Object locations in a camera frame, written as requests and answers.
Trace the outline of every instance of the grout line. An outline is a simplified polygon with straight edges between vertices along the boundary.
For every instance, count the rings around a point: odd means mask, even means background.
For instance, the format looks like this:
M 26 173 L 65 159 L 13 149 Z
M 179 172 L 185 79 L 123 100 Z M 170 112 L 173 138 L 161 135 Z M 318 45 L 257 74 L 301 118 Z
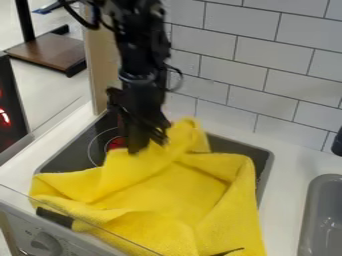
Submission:
M 324 11 L 324 15 L 323 15 L 324 18 L 327 17 L 327 13 L 328 13 L 329 7 L 330 7 L 330 0 L 328 0 L 327 7 L 325 8 L 325 11 Z
M 264 86 L 262 87 L 262 91 L 265 91 L 266 88 L 266 83 L 267 83 L 267 78 L 268 78 L 268 74 L 270 73 L 270 69 L 268 68 L 266 71 L 266 76 L 265 76 L 265 82 L 264 82 Z
M 228 84 L 227 98 L 226 98 L 226 105 L 227 106 L 228 106 L 228 101 L 229 101 L 229 95 L 230 95 L 230 85 Z
M 183 94 L 183 93 L 179 93 L 179 92 L 173 92 L 173 93 L 174 94 L 178 94 L 178 95 L 182 95 L 182 96 L 186 96 L 186 97 L 189 97 L 189 98 L 192 98 L 192 99 L 198 99 L 197 97 L 190 96 L 190 95 Z M 248 112 L 248 113 L 252 113 L 252 114 L 256 114 L 256 115 L 261 115 L 261 116 L 266 116 L 266 117 L 274 118 L 274 119 L 277 119 L 277 120 L 280 120 L 280 121 L 285 121 L 285 122 L 288 122 L 288 123 L 302 125 L 302 126 L 313 128 L 313 129 L 320 130 L 320 131 L 336 133 L 335 131 L 330 131 L 330 130 L 327 130 L 327 129 L 322 129 L 322 128 L 318 128 L 318 127 L 315 127 L 315 126 L 312 126 L 312 125 L 307 125 L 307 124 L 299 123 L 299 122 L 292 122 L 291 120 L 288 120 L 288 119 L 283 119 L 283 118 L 280 118 L 280 117 L 270 116 L 270 115 L 267 115 L 267 114 L 264 114 L 264 113 L 258 113 L 258 112 L 254 112 L 254 111 L 251 111 L 251 110 L 247 110 L 247 109 L 243 109 L 243 108 L 238 108 L 238 107 L 235 107 L 235 106 L 232 106 L 232 105 L 228 105 L 227 106 L 227 105 L 224 105 L 222 103 L 206 100 L 206 99 L 203 99 L 203 98 L 201 98 L 200 100 L 205 101 L 205 102 L 209 102 L 209 103 L 213 103 L 213 104 L 217 104 L 217 105 L 220 105 L 220 106 L 223 106 L 223 107 L 227 107 L 227 108 L 238 109 L 238 110 L 242 110 L 242 111 L 245 111 L 245 112 Z
M 192 54 L 197 54 L 197 55 L 199 55 L 199 53 L 196 53 L 196 52 L 191 52 L 191 51 L 186 51 L 186 50 L 179 50 L 179 49 L 174 49 L 174 50 L 180 51 L 180 52 L 187 52 L 187 53 L 192 53 Z M 273 67 L 265 67 L 265 66 L 260 66 L 260 65 L 256 65 L 256 64 L 251 64 L 251 63 L 247 63 L 247 62 L 242 62 L 242 61 L 236 61 L 236 60 L 224 59 L 224 58 L 219 58 L 219 57 L 213 57 L 213 56 L 206 55 L 206 54 L 201 54 L 201 55 L 202 55 L 202 56 L 205 56 L 205 57 L 210 57 L 210 58 L 213 58 L 213 59 L 218 59 L 218 60 L 225 60 L 225 61 L 230 61 L 230 62 L 236 62 L 236 63 L 245 64 L 245 65 L 254 66 L 254 67 L 259 67 L 259 68 L 268 68 L 268 69 L 270 69 L 270 70 L 282 71 L 282 72 L 286 72 L 286 73 L 290 73 L 290 74 L 295 74 L 295 75 L 300 75 L 300 76 L 308 76 L 308 77 L 313 77 L 313 78 L 317 78 L 317 79 L 321 79 L 321 80 L 325 80 L 325 81 L 342 83 L 342 81 L 333 80 L 333 79 L 328 79 L 328 78 L 324 78 L 324 77 L 318 77 L 318 76 L 312 76 L 312 75 L 305 75 L 305 74 L 303 74 L 303 73 L 297 73 L 297 72 L 288 71 L 288 70 L 283 70 L 283 69 L 277 69 L 277 68 L 273 68 Z
M 279 32 L 279 27 L 280 27 L 280 22 L 281 22 L 281 18 L 283 17 L 283 14 L 280 13 L 279 15 L 279 20 L 278 20 L 278 25 L 277 25 L 277 29 L 276 29 L 276 33 L 274 35 L 274 41 L 277 41 L 277 37 L 278 37 L 278 32 Z
M 194 117 L 197 116 L 197 106 L 198 106 L 198 98 L 196 98 L 196 101 L 195 101 L 195 115 L 194 115 Z
M 297 102 L 297 105 L 296 105 L 296 108 L 295 108 L 295 112 L 293 113 L 292 122 L 294 122 L 294 119 L 295 119 L 295 117 L 297 115 L 298 107 L 299 107 L 299 101 Z
M 328 141 L 328 138 L 329 138 L 329 134 L 330 134 L 330 132 L 327 132 L 327 135 L 325 136 L 325 139 L 324 139 L 324 142 L 323 142 L 323 145 L 322 145 L 321 151 L 323 151 L 323 150 L 324 150 L 325 144 L 327 143 L 327 141 Z
M 254 128 L 253 128 L 253 133 L 256 132 L 256 127 L 258 125 L 258 120 L 259 120 L 259 114 L 257 114 L 256 118 L 255 118 L 255 124 L 254 124 Z
M 309 61 L 309 65 L 308 65 L 308 70 L 306 71 L 306 75 L 307 75 L 307 76 L 309 76 L 309 71 L 310 71 L 310 69 L 311 69 L 311 64 L 312 64 L 312 61 L 313 61 L 315 52 L 316 52 L 316 49 L 314 49 L 314 50 L 312 51 L 311 58 L 310 58 L 310 61 Z
M 204 3 L 204 14 L 202 28 L 205 28 L 205 21 L 207 20 L 207 2 Z
M 275 94 L 275 93 L 268 92 L 268 91 L 261 91 L 261 90 L 258 90 L 258 89 L 253 89 L 253 88 L 249 88 L 249 87 L 245 87 L 245 86 L 241 86 L 241 85 L 229 84 L 227 82 L 222 82 L 222 81 L 214 80 L 214 79 L 211 79 L 211 78 L 206 78 L 206 77 L 201 77 L 201 76 L 194 76 L 194 75 L 190 75 L 190 74 L 184 74 L 184 75 L 185 76 L 191 76 L 191 77 L 200 78 L 200 79 L 207 80 L 207 81 L 214 81 L 214 82 L 221 83 L 221 84 L 227 84 L 229 86 L 235 86 L 235 87 L 239 87 L 239 88 L 242 88 L 242 89 L 245 89 L 245 90 L 250 90 L 250 91 L 261 92 L 261 93 L 265 93 L 265 94 L 269 94 L 269 95 L 274 95 L 274 96 L 278 96 L 278 97 L 282 97 L 282 98 L 286 98 L 286 99 L 300 100 L 302 102 L 306 102 L 306 103 L 310 103 L 310 104 L 315 104 L 315 105 L 318 105 L 318 106 L 322 106 L 322 107 L 326 107 L 326 108 L 332 108 L 332 109 L 337 109 L 337 110 L 341 110 L 342 111 L 342 109 L 340 109 L 339 106 L 332 107 L 332 106 L 324 105 L 324 104 L 317 103 L 317 102 L 314 102 L 314 101 L 307 101 L 307 100 L 303 100 L 303 99 L 291 98 L 289 96 L 285 96 L 285 95 L 281 95 L 281 94 Z
M 185 27 L 185 28 L 192 28 L 192 29 L 198 29 L 198 30 L 206 30 L 206 31 L 215 32 L 215 33 L 219 33 L 219 34 L 232 35 L 232 36 L 240 36 L 240 37 L 245 37 L 245 38 L 251 38 L 251 39 L 266 41 L 266 42 L 286 44 L 286 45 L 297 46 L 297 47 L 302 47 L 302 48 L 307 48 L 307 49 L 316 49 L 316 50 L 321 50 L 321 51 L 326 51 L 326 52 L 342 54 L 342 50 L 339 52 L 339 51 L 328 50 L 328 49 L 324 49 L 324 48 L 310 47 L 310 46 L 306 46 L 306 45 L 299 45 L 299 44 L 287 43 L 287 42 L 282 42 L 282 41 L 275 42 L 275 41 L 273 41 L 271 39 L 252 37 L 252 36 L 247 36 L 247 35 L 233 34 L 233 33 L 222 32 L 222 31 L 217 31 L 217 30 L 212 30 L 212 29 L 207 29 L 207 28 L 206 29 L 201 29 L 201 28 L 198 28 L 198 27 L 192 27 L 192 26 L 181 25 L 181 24 L 174 24 L 174 25 L 175 26 L 179 26 L 179 27 Z
M 232 7 L 239 7 L 239 8 L 245 8 L 245 9 L 252 9 L 252 10 L 259 10 L 259 11 L 266 11 L 266 12 L 273 12 L 273 13 L 282 13 L 282 14 L 289 14 L 289 15 L 295 15 L 295 16 L 303 16 L 308 18 L 316 18 L 320 20 L 330 20 L 330 21 L 337 21 L 342 22 L 342 20 L 333 19 L 333 18 L 326 18 L 326 17 L 319 17 L 319 16 L 313 16 L 308 14 L 302 14 L 302 13 L 293 13 L 293 12 L 284 12 L 284 11 L 275 11 L 275 10 L 269 10 L 269 9 L 263 9 L 263 8 L 256 8 L 256 7 L 250 7 L 250 6 L 241 6 L 241 5 L 234 5 L 234 4 L 225 4 L 225 3 L 218 3 L 218 2 L 212 2 L 212 1 L 204 1 L 204 0 L 193 0 L 195 2 L 206 2 L 209 4 L 216 4 L 216 5 L 224 5 L 224 6 L 232 6 Z
M 199 63 L 198 63 L 198 77 L 201 75 L 201 68 L 202 68 L 202 55 L 199 57 Z
M 234 52 L 233 52 L 233 59 L 232 60 L 235 60 L 238 43 L 239 43 L 239 36 L 237 36 L 235 38 L 235 46 L 234 46 Z

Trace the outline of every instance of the cable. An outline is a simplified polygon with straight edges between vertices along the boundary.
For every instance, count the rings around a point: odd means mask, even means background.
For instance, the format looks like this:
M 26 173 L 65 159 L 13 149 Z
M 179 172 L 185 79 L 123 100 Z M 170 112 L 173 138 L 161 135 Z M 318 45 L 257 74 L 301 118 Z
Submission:
M 89 23 L 88 21 L 83 19 L 79 14 L 77 14 L 77 12 L 74 11 L 71 8 L 70 4 L 66 2 L 66 0 L 58 0 L 58 1 L 73 18 L 75 18 L 79 23 L 81 23 L 86 28 L 89 28 L 92 30 L 98 30 L 100 28 L 99 17 L 101 16 L 101 12 L 98 7 L 89 3 L 90 5 L 92 5 L 92 11 L 94 15 L 93 17 L 94 23 Z
M 113 27 L 111 27 L 110 25 L 108 25 L 102 18 L 102 16 L 100 16 L 100 23 L 108 30 L 112 31 L 115 33 L 115 29 Z
M 168 69 L 168 70 L 174 70 L 174 71 L 176 71 L 176 73 L 179 75 L 179 81 L 177 82 L 177 84 L 176 84 L 176 86 L 174 86 L 174 87 L 172 87 L 172 88 L 167 88 L 167 91 L 169 91 L 169 92 L 175 92 L 175 91 L 178 91 L 180 88 L 182 88 L 182 86 L 183 86 L 183 80 L 184 80 L 184 75 L 183 75 L 183 73 L 182 73 L 182 71 L 180 70 L 180 69 L 178 69 L 178 68 L 175 68 L 175 67 L 173 67 L 173 66 L 171 66 L 171 65 L 169 65 L 169 64 L 165 64 L 165 66 L 166 66 L 166 68 Z

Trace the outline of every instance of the yellow cloth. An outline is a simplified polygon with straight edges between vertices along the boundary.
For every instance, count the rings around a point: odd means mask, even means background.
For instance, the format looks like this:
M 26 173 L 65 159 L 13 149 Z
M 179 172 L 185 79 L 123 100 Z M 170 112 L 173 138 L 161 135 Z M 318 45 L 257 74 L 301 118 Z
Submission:
M 76 220 L 72 229 L 129 255 L 154 254 L 128 241 L 162 255 L 266 255 L 252 161 L 211 154 L 193 119 L 174 124 L 168 136 L 168 145 L 151 142 L 138 155 L 110 151 L 103 167 L 38 174 L 30 195 L 61 214 L 99 226 L 102 230 Z

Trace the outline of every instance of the induction cooktop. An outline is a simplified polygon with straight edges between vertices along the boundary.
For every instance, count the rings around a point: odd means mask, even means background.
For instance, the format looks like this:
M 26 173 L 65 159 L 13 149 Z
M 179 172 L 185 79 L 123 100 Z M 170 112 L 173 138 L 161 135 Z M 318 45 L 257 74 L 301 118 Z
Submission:
M 257 178 L 267 167 L 271 153 L 250 145 L 208 134 L 213 152 L 249 156 L 256 167 Z M 37 170 L 40 173 L 74 172 L 101 166 L 109 150 L 121 147 L 117 114 L 108 112 L 85 129 L 77 138 Z

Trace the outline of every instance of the knob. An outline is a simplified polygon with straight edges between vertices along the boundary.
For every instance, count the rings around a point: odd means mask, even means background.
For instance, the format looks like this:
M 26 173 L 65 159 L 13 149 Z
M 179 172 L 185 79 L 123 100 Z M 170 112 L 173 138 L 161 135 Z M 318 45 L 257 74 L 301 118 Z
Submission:
M 32 240 L 31 246 L 49 252 L 49 256 L 60 256 L 63 252 L 63 248 L 58 240 L 46 232 L 40 232 Z

